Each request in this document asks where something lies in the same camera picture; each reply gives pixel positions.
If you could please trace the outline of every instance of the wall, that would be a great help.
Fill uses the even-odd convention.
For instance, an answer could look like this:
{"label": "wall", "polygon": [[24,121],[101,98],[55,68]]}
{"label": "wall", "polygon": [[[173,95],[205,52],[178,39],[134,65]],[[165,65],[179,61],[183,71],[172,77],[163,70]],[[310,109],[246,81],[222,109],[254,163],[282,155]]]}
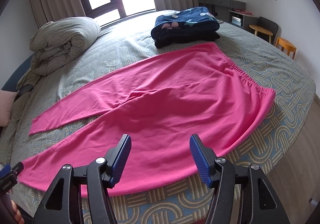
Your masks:
{"label": "wall", "polygon": [[295,61],[314,79],[320,96],[320,13],[312,0],[239,0],[246,9],[279,25],[297,47]]}
{"label": "wall", "polygon": [[29,40],[37,29],[29,0],[10,0],[0,16],[0,88],[32,54]]}

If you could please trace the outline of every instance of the screw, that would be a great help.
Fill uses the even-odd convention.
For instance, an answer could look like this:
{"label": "screw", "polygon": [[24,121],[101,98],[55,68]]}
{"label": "screw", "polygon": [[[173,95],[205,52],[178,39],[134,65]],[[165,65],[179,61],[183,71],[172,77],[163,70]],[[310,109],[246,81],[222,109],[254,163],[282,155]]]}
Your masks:
{"label": "screw", "polygon": [[104,162],[105,162],[105,159],[103,157],[99,157],[99,158],[96,159],[96,163],[97,164],[102,164]]}
{"label": "screw", "polygon": [[69,170],[71,168],[71,165],[64,165],[62,167],[63,170]]}
{"label": "screw", "polygon": [[252,164],[252,165],[251,165],[251,168],[252,168],[253,170],[258,170],[260,167],[259,167],[257,164]]}
{"label": "screw", "polygon": [[225,160],[223,157],[218,157],[217,159],[217,162],[220,163],[220,164],[224,164],[227,160]]}

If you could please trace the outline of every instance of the human hand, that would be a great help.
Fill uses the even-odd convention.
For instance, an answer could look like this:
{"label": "human hand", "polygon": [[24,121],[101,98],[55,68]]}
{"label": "human hand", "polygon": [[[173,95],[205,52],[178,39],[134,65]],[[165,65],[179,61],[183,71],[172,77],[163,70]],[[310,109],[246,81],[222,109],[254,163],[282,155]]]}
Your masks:
{"label": "human hand", "polygon": [[12,209],[15,213],[13,216],[14,219],[16,220],[16,222],[18,222],[18,224],[24,224],[24,219],[22,218],[21,213],[18,210],[16,203],[13,200],[11,200],[11,204],[12,204]]}

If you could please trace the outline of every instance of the folded comforter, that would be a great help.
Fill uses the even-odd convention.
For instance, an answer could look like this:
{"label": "folded comforter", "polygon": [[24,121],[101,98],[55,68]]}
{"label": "folded comforter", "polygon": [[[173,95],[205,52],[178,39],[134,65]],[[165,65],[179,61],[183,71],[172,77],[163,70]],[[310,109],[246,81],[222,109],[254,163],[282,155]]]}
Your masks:
{"label": "folded comforter", "polygon": [[99,24],[87,17],[44,24],[30,39],[30,50],[35,52],[31,59],[32,71],[37,75],[49,75],[84,53],[99,33]]}
{"label": "folded comforter", "polygon": [[155,40],[157,48],[171,43],[215,41],[220,38],[216,33],[219,28],[219,23],[206,7],[185,11],[165,11],[163,15],[156,18],[151,37]]}

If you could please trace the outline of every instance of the pink pants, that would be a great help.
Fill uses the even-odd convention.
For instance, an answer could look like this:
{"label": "pink pants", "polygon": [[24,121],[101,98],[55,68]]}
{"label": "pink pants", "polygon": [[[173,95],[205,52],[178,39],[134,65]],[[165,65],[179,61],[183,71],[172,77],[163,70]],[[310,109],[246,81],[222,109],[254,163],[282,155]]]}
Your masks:
{"label": "pink pants", "polygon": [[64,164],[87,165],[126,133],[131,153],[109,194],[164,186],[197,171],[192,134],[226,155],[260,124],[274,98],[273,89],[259,86],[214,43],[154,56],[86,84],[35,118],[30,134],[102,115],[23,161],[19,180],[46,191]]}

